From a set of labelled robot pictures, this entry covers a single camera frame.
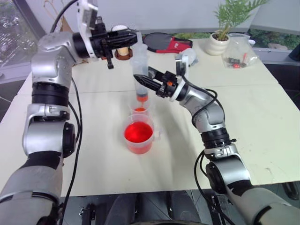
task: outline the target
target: plastic bag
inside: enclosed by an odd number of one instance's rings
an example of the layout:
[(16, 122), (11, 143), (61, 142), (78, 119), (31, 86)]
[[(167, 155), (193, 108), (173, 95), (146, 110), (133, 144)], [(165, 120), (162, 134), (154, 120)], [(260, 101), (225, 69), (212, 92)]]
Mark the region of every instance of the plastic bag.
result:
[(249, 36), (243, 34), (230, 36), (229, 46), (222, 54), (226, 68), (245, 68), (255, 63), (258, 56), (252, 50), (248, 40)]

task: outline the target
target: plastic cup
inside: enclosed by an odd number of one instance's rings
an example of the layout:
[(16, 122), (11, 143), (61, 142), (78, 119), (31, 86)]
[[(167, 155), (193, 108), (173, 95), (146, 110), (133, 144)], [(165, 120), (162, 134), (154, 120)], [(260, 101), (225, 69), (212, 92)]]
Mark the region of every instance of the plastic cup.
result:
[(150, 107), (151, 107), (151, 102), (150, 100), (145, 101), (145, 102), (139, 102), (136, 99), (133, 99), (129, 103), (129, 108), (131, 111), (131, 114), (143, 114), (143, 115), (149, 115), (150, 114)]
[(144, 154), (150, 150), (154, 141), (153, 121), (147, 115), (131, 115), (124, 123), (123, 136), (129, 150), (135, 154)]

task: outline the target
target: white table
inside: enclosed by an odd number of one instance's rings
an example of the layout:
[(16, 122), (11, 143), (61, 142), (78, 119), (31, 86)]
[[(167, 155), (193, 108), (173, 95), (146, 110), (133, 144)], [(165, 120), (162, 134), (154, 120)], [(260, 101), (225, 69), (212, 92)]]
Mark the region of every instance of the white table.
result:
[[(277, 84), (214, 87), (226, 113), (227, 130), (250, 171), (252, 183), (300, 180), (300, 112)], [(121, 127), (132, 91), (83, 93), (83, 140), (71, 195), (195, 189), (193, 166), (203, 149), (188, 111), (154, 96), (152, 115), (161, 138), (144, 155), (125, 146)], [(14, 98), (0, 124), (0, 189), (26, 160), (22, 133), (29, 95)], [(75, 94), (70, 101), (76, 105)], [(67, 192), (75, 155), (65, 159), (62, 195)], [(198, 172), (203, 188), (208, 180)]]
[[(258, 60), (243, 69), (224, 68), (221, 57), (209, 56), (203, 49), (205, 39), (193, 40), (193, 48), (199, 62), (190, 68), (190, 81), (201, 87), (224, 87), (237, 85), (270, 85), (277, 80)], [(148, 51), (149, 66), (165, 72), (176, 73), (175, 54), (157, 54)], [(129, 61), (112, 59), (114, 69), (107, 69), (106, 61), (80, 64), (73, 67), (73, 78), (80, 93), (135, 90), (132, 68)], [(26, 79), (18, 94), (30, 95), (31, 75)]]

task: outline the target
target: green leaves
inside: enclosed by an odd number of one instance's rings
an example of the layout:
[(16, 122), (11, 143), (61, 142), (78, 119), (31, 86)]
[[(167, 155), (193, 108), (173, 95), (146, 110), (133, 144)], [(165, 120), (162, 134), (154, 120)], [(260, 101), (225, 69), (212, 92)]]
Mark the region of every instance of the green leaves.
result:
[(220, 35), (225, 37), (230, 28), (245, 22), (251, 16), (250, 12), (256, 7), (266, 4), (269, 0), (225, 0), (219, 4), (215, 15), (219, 20)]

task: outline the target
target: white wall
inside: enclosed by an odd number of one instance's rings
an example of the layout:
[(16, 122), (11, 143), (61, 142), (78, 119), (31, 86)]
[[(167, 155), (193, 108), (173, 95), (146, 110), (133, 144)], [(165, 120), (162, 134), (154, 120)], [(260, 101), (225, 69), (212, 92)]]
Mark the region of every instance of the white wall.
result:
[[(49, 32), (53, 19), (43, 7), (44, 0), (26, 1), (44, 30)], [(102, 16), (106, 29), (124, 24), (144, 32), (215, 31), (218, 29), (218, 20), (213, 11), (220, 2), (225, 0), (98, 0), (98, 15)], [(61, 0), (53, 0), (53, 4), (57, 11), (62, 9)], [(46, 7), (53, 12), (48, 3)], [(77, 31), (76, 11), (74, 4), (65, 13), (73, 31)], [(253, 17), (236, 31), (247, 31), (252, 20)]]
[(300, 34), (300, 0), (271, 0), (260, 7), (252, 28)]

